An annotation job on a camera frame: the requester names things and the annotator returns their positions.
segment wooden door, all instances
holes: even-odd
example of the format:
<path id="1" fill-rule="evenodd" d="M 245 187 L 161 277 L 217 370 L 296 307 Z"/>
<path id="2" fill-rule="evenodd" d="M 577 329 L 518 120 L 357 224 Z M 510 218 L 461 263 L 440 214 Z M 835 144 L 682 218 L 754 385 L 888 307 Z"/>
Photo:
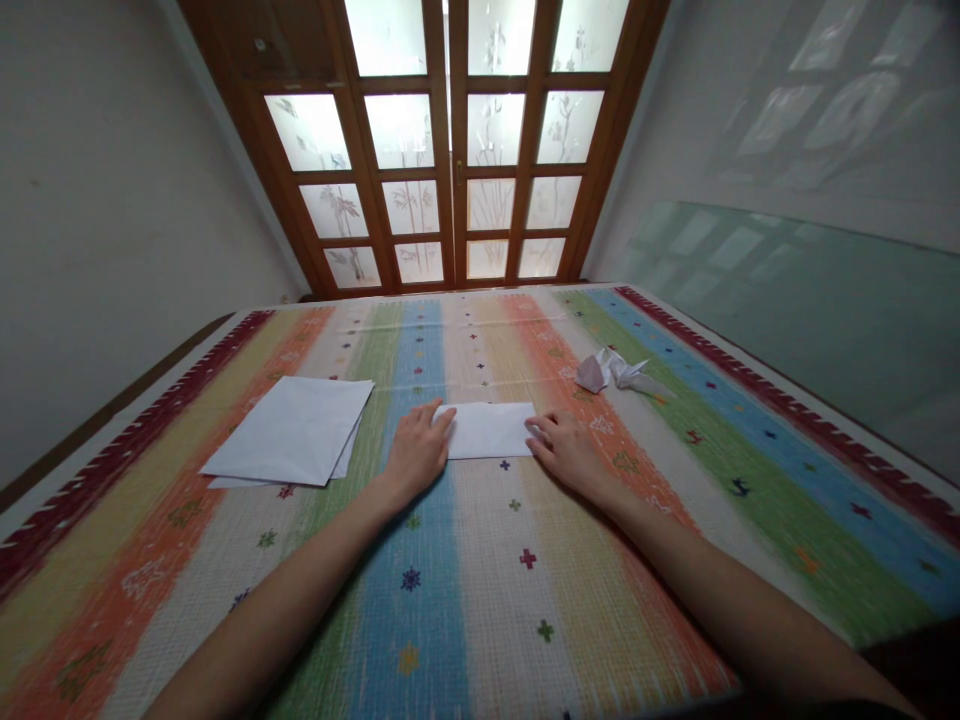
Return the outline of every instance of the wooden door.
<path id="1" fill-rule="evenodd" d="M 599 5 L 180 0 L 329 299 L 577 279 L 666 11 Z"/>
<path id="2" fill-rule="evenodd" d="M 458 287 L 579 278 L 666 9 L 451 1 Z"/>
<path id="3" fill-rule="evenodd" d="M 441 0 L 181 0 L 311 288 L 454 286 Z"/>

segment red border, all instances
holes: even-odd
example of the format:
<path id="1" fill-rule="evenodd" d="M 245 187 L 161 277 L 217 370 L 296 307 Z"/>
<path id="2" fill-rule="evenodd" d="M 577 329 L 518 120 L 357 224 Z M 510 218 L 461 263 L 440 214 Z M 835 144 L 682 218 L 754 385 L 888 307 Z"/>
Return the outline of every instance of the red border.
<path id="1" fill-rule="evenodd" d="M 42 567 L 46 554 L 99 504 L 274 314 L 258 310 L 247 315 L 0 545 L 0 603 Z"/>
<path id="2" fill-rule="evenodd" d="M 907 508 L 929 527 L 960 548 L 960 517 L 954 515 L 953 508 L 946 500 L 937 497 L 920 483 L 912 481 L 905 472 L 874 454 L 836 425 L 824 420 L 732 355 L 701 337 L 633 288 L 624 286 L 613 288 L 613 290 L 668 331 L 696 348 L 697 352 L 709 358 L 720 370 L 791 420 L 807 435 L 850 465 L 885 497 Z"/>

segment white paper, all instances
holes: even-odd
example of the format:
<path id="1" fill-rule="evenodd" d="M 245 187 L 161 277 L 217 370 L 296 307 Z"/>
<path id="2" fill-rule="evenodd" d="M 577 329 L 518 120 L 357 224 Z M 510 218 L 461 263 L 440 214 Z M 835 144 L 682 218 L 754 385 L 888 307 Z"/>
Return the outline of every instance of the white paper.
<path id="1" fill-rule="evenodd" d="M 643 366 L 648 362 L 649 359 L 636 365 L 627 365 L 627 361 L 620 357 L 617 351 L 603 348 L 580 363 L 577 368 L 577 385 L 596 395 L 613 381 L 621 390 L 632 388 L 648 395 L 676 397 L 666 386 L 643 374 Z"/>
<path id="2" fill-rule="evenodd" d="M 353 426 L 353 430 L 350 431 L 350 437 L 347 438 L 347 444 L 343 448 L 343 452 L 340 453 L 340 457 L 337 459 L 337 465 L 333 469 L 333 474 L 330 476 L 330 480 L 341 480 L 347 476 L 347 470 L 350 469 L 350 458 L 353 456 L 353 444 L 357 440 L 357 431 L 360 429 L 360 423 L 363 422 L 363 415 L 357 420 L 357 424 Z M 263 487 L 264 485 L 278 485 L 283 483 L 277 483 L 273 480 L 247 480 L 245 478 L 232 478 L 221 475 L 213 479 L 213 482 L 207 485 L 208 490 L 233 490 L 235 488 L 243 487 Z M 321 487 L 326 487 L 327 483 L 323 483 Z"/>
<path id="3" fill-rule="evenodd" d="M 457 415 L 447 433 L 450 460 L 533 455 L 525 442 L 533 434 L 524 424 L 536 415 L 533 403 L 441 405 L 434 419 L 452 407 Z"/>
<path id="4" fill-rule="evenodd" d="M 322 487 L 371 390 L 369 380 L 281 378 L 201 472 Z"/>

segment blue stripe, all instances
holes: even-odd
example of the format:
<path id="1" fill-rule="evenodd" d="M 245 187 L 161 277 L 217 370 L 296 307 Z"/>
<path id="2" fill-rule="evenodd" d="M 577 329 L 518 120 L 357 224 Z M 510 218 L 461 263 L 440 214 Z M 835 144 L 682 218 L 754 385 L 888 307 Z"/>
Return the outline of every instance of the blue stripe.
<path id="1" fill-rule="evenodd" d="M 700 395 L 743 437 L 769 457 L 799 487 L 803 488 L 837 524 L 856 537 L 887 570 L 907 583 L 934 612 L 952 617 L 960 611 L 960 558 L 945 544 L 939 545 L 901 512 L 894 510 L 876 491 L 849 473 L 832 456 L 820 452 L 805 436 L 780 416 L 770 412 L 752 395 L 743 393 L 688 352 L 677 339 L 661 331 L 657 323 L 611 290 L 586 293 L 641 345 L 653 352 L 681 381 Z M 642 326 L 633 323 L 642 320 Z M 707 383 L 716 385 L 709 388 Z M 741 406 L 743 412 L 737 411 Z M 767 431 L 776 435 L 769 437 Z M 816 466 L 808 470 L 804 463 Z M 872 520 L 855 514 L 850 503 L 867 508 Z M 931 563 L 939 575 L 924 570 L 920 561 Z"/>
<path id="2" fill-rule="evenodd" d="M 385 438 L 393 438 L 400 418 L 413 406 L 444 396 L 441 328 L 439 302 L 406 303 Z M 381 471 L 391 444 L 384 443 Z M 364 569 L 357 665 L 351 668 L 349 685 L 354 688 L 353 717 L 470 715 L 456 498 L 448 475 L 445 471 L 397 518 Z M 412 514 L 420 521 L 416 529 L 406 525 Z M 411 570 L 419 573 L 420 584 L 402 589 L 404 573 Z M 418 667 L 404 674 L 400 656 L 408 647 L 417 651 Z"/>

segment striped bedspread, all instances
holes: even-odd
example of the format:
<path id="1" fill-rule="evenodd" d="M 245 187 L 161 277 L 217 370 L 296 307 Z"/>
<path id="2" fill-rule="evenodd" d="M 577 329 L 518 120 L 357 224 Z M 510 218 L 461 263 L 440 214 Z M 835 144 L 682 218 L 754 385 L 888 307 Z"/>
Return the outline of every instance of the striped bedspread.
<path id="1" fill-rule="evenodd" d="M 676 397 L 579 388 L 603 346 L 649 358 Z M 857 647 L 960 609 L 954 487 L 631 287 L 253 311 L 190 363 L 4 518 L 4 717 L 142 714 L 436 396 L 571 411 L 647 502 Z M 284 375 L 376 382 L 348 477 L 207 490 L 200 467 Z M 533 458 L 481 459 L 448 463 L 396 519 L 264 712 L 622 716 L 738 688 L 642 558 Z"/>

